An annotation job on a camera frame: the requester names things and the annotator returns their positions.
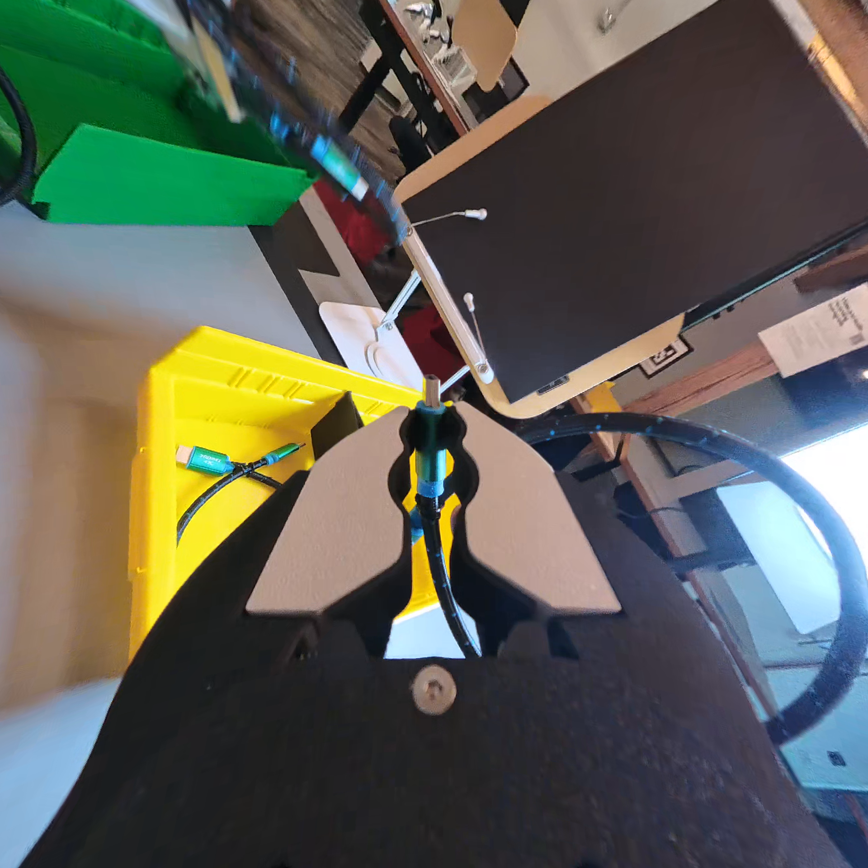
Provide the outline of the black office chair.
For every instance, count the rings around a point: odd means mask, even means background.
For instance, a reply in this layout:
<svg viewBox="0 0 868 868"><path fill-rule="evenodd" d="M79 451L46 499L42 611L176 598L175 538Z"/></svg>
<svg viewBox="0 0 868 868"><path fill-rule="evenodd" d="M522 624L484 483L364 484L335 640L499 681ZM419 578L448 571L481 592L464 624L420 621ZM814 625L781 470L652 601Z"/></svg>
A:
<svg viewBox="0 0 868 868"><path fill-rule="evenodd" d="M396 154L408 175L432 158L432 154L418 129L406 117L396 115L389 121L389 130L396 146Z"/></svg>

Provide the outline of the printed square marker tag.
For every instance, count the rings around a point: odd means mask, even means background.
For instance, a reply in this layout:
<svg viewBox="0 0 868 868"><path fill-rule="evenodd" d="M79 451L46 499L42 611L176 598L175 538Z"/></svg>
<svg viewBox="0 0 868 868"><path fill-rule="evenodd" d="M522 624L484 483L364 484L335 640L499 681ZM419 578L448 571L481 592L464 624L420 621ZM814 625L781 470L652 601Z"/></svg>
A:
<svg viewBox="0 0 868 868"><path fill-rule="evenodd" d="M684 359L692 352L693 348L689 342L682 336L678 336L664 346L660 351L641 361L639 363L639 368L642 370L642 373L646 378L652 378L662 373L681 359Z"/></svg>

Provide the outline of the red object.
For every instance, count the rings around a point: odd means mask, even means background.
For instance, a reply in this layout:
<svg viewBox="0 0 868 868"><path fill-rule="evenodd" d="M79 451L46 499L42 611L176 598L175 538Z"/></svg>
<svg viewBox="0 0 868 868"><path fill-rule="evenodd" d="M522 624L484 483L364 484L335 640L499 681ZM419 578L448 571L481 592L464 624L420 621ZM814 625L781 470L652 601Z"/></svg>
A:
<svg viewBox="0 0 868 868"><path fill-rule="evenodd" d="M302 203L311 222L324 233L326 251L339 268L338 277L320 279L323 289L311 289L319 307L322 302L345 302L386 311L402 288L383 309L366 279L364 267L373 266L377 255L385 252L386 246L383 234L373 221L356 211L352 202L342 199L326 181L319 181L313 193L306 195ZM410 273L403 280L403 286ZM409 310L413 295L398 314L396 325L423 375L438 375L441 394L448 395L460 388L461 381L469 372L468 367L461 362L451 340L445 337L445 326L430 303L417 311Z"/></svg>

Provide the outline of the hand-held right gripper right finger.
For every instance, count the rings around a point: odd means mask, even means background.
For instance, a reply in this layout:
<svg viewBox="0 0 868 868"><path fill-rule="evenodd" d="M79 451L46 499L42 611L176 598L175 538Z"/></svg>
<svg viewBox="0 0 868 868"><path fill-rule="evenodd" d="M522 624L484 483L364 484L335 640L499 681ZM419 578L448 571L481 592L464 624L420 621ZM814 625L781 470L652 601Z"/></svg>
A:
<svg viewBox="0 0 868 868"><path fill-rule="evenodd" d="M472 578L551 613L622 611L556 472L514 433L459 402L469 501L453 525L450 559L469 607Z"/></svg>

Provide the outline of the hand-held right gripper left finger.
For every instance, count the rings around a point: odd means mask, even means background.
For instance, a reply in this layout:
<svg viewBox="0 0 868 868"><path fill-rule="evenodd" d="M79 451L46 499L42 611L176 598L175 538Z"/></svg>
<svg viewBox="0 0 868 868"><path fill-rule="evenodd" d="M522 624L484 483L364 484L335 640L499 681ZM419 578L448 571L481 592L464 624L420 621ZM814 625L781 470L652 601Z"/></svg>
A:
<svg viewBox="0 0 868 868"><path fill-rule="evenodd" d="M405 428L399 406L343 437L311 467L249 596L252 615L313 615L355 604L403 613L412 592Z"/></svg>

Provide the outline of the large yellow plastic bin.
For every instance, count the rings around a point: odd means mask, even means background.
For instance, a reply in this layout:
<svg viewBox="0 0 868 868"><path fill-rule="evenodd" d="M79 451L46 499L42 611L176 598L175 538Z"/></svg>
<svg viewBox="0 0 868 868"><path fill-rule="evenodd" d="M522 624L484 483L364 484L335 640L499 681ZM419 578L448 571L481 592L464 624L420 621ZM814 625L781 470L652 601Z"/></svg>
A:
<svg viewBox="0 0 868 868"><path fill-rule="evenodd" d="M177 542L180 517L218 479L176 461L178 447L247 463L298 443L299 451L261 471L285 483L312 467L311 432L347 393L364 425L421 398L418 389L210 327L195 329L149 369L138 398L130 494L129 660L189 575L274 493L256 481L230 483L197 510Z"/></svg>

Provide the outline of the white paper sign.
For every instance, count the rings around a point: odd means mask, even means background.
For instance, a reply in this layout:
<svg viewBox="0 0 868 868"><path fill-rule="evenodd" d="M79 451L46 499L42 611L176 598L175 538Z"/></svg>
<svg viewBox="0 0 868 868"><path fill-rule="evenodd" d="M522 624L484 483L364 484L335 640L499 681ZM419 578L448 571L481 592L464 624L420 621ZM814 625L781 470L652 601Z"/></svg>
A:
<svg viewBox="0 0 868 868"><path fill-rule="evenodd" d="M758 335L782 377L867 346L867 284L779 322Z"/></svg>

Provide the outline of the green plastic bin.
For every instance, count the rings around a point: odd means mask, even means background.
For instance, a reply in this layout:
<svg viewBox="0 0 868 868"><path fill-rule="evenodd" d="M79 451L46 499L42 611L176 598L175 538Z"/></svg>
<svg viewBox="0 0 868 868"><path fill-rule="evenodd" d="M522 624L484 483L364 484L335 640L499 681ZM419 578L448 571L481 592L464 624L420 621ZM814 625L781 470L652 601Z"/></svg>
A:
<svg viewBox="0 0 868 868"><path fill-rule="evenodd" d="M47 222L270 226L320 179L251 121L208 104L156 23L128 2L1 3L2 73L36 143L22 169L2 95L2 205Z"/></svg>

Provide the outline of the metal board stand white base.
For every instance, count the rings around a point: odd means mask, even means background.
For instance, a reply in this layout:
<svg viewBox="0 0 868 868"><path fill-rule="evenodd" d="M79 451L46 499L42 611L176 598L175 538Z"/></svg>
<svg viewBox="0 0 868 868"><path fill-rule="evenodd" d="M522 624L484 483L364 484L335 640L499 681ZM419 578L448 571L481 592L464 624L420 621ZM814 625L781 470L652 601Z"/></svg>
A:
<svg viewBox="0 0 868 868"><path fill-rule="evenodd" d="M347 368L386 383L416 391L424 390L423 372L399 331L396 320L411 296L424 284L425 278L433 278L433 285L439 290L444 290L445 286L437 267L432 264L418 239L417 231L423 226L450 219L484 222L487 214L485 208L464 209L411 223L407 241L412 254L423 255L422 272L413 269L386 311L345 302L320 304L320 318Z"/></svg>

